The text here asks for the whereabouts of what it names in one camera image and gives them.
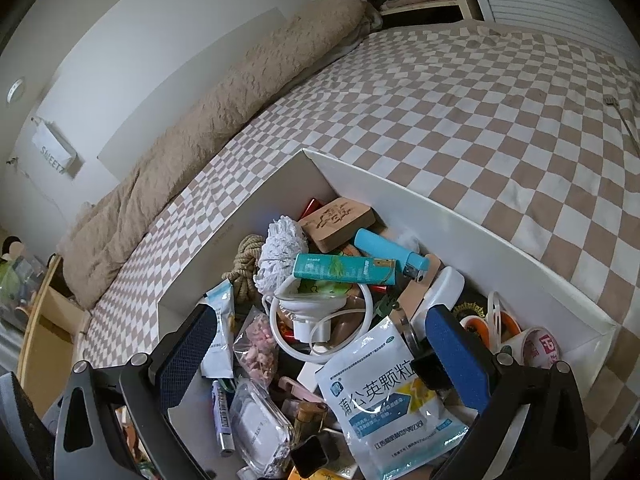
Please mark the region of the white shoe box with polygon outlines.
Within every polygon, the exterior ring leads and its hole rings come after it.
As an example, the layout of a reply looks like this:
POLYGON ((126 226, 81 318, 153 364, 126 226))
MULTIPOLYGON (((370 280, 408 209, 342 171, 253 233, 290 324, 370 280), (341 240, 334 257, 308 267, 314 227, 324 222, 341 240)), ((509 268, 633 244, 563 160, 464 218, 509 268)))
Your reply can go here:
POLYGON ((564 278, 497 235, 400 185, 346 162, 300 151, 242 203, 196 253, 158 304, 160 332, 178 326, 217 285, 242 236, 265 232, 270 221, 302 212, 310 200, 337 196, 372 207, 394 233, 408 233, 465 281, 501 299, 526 327, 550 330, 570 364, 580 393, 587 393, 610 352, 617 328, 564 278))

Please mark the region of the white yarn mop head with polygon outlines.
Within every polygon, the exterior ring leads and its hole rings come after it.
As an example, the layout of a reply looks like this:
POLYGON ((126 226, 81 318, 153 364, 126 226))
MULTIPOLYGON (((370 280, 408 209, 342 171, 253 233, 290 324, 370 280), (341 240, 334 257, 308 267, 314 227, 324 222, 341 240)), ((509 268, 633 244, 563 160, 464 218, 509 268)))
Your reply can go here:
POLYGON ((271 222, 254 278, 258 292, 262 295, 275 292, 292 275, 297 256, 306 252, 306 235, 295 220, 281 216, 271 222))

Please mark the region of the small carved wooden block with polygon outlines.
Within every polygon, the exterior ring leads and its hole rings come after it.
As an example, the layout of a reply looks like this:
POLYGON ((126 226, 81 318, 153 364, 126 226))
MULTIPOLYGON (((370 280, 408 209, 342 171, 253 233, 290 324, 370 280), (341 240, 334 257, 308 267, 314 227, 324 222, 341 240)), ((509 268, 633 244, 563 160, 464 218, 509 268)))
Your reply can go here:
POLYGON ((314 246, 328 254, 349 242, 359 229, 373 226, 375 214, 368 205, 339 197, 298 223, 314 246))

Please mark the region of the wooden bedside shelf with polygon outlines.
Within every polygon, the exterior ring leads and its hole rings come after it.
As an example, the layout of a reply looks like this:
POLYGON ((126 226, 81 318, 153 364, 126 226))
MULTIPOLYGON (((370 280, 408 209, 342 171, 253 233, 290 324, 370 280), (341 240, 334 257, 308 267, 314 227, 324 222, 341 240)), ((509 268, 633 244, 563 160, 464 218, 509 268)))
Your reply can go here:
POLYGON ((43 418, 66 387, 77 356, 77 341, 88 313, 53 287, 62 258, 54 255, 27 309, 28 323, 16 376, 43 418))

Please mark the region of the checkered bed sheet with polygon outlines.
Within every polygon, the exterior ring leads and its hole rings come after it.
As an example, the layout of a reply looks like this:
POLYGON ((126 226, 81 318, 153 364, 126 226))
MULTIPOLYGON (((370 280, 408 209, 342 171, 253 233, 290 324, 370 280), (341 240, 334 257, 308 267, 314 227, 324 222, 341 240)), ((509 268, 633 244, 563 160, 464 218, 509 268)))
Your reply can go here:
POLYGON ((151 226, 80 354, 150 350, 160 297, 243 200, 309 148, 524 250, 620 326, 586 399, 593 458, 639 407, 639 74, 543 34, 464 21, 377 32, 253 119, 151 226))

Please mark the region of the beige fluffy blanket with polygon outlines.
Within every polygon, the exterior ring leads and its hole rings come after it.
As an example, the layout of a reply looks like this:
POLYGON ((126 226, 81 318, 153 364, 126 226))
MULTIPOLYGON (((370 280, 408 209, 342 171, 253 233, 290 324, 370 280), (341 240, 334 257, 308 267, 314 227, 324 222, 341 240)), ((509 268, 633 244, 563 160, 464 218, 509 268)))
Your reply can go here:
POLYGON ((379 22, 363 0, 316 0, 253 44, 63 238, 63 278, 79 307, 96 305, 156 217, 253 116, 379 22))

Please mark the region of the white medicine sachet blue text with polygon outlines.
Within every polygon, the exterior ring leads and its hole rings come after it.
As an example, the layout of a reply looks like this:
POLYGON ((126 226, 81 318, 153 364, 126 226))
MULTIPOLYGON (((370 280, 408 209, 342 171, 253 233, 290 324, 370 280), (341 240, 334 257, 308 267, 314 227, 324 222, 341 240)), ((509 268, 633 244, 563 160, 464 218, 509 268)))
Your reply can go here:
POLYGON ((397 479, 453 450, 469 427, 411 368, 413 355, 390 318, 316 373, 364 478, 397 479))

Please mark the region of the white rounded case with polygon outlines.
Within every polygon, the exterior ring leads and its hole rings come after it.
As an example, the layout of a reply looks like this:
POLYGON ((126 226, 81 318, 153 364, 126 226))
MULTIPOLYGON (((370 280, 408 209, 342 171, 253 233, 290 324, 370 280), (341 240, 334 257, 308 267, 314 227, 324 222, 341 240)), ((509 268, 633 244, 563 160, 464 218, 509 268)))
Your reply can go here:
POLYGON ((420 338, 424 337, 427 311, 439 304, 451 310, 460 298, 464 285, 464 276, 452 266, 445 266, 439 272, 411 319, 411 326, 420 338))

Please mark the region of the white wall pouch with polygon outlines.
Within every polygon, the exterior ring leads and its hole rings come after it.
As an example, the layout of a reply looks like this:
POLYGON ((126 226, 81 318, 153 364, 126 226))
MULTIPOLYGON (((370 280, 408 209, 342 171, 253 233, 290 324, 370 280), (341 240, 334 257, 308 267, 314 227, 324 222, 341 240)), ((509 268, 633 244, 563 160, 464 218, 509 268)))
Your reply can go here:
POLYGON ((32 144, 58 174, 65 174, 76 160, 76 151, 48 122, 41 118, 32 121, 36 126, 32 144))

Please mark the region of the cyan lighter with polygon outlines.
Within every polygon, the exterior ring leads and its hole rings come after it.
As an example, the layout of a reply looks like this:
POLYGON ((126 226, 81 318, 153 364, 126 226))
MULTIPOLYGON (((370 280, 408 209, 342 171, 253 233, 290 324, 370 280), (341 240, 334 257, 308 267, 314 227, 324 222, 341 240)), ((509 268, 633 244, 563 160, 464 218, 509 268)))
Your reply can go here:
POLYGON ((354 245, 371 257, 396 260, 401 274, 413 281, 422 282, 432 266, 427 257, 367 229, 357 231, 354 245))

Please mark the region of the teal box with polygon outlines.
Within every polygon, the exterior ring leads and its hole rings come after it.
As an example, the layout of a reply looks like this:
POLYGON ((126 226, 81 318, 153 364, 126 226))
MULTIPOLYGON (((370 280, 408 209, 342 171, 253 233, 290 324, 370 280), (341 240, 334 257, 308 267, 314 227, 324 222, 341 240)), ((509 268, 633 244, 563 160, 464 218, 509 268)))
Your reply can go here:
POLYGON ((399 270, 394 259, 300 254, 295 259, 293 275, 300 280, 395 285, 399 270))

